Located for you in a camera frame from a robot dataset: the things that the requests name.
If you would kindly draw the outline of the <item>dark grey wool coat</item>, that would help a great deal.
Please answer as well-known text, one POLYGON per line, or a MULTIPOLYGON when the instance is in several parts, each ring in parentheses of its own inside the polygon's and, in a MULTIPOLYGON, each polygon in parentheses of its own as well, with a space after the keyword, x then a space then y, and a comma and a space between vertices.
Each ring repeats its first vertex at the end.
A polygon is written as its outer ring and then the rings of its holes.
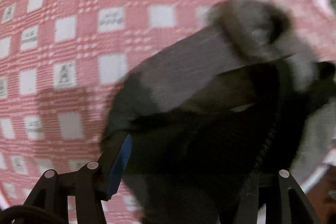
POLYGON ((213 22, 134 68, 101 137, 130 134, 123 179, 142 223, 234 223, 257 177, 302 157, 307 134, 335 126, 335 65, 319 61, 282 9, 258 0, 214 5, 213 22))

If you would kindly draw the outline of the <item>red checkered blanket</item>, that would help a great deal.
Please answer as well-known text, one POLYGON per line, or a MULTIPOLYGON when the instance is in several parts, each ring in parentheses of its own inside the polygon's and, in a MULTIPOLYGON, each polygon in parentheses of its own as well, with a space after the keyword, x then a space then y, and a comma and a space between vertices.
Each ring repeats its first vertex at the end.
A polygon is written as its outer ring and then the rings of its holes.
MULTIPOLYGON (((76 172, 98 160, 129 72, 208 27, 223 1, 1 0, 1 209, 24 204, 45 171, 76 172)), ((335 65, 335 16, 312 0, 258 1, 286 12, 319 61, 335 65)), ((335 126, 322 146, 316 142, 307 134, 302 157, 286 170, 326 222, 327 197, 316 184, 335 161, 335 126)), ((117 193, 101 203, 105 223, 142 223, 124 173, 117 193)))

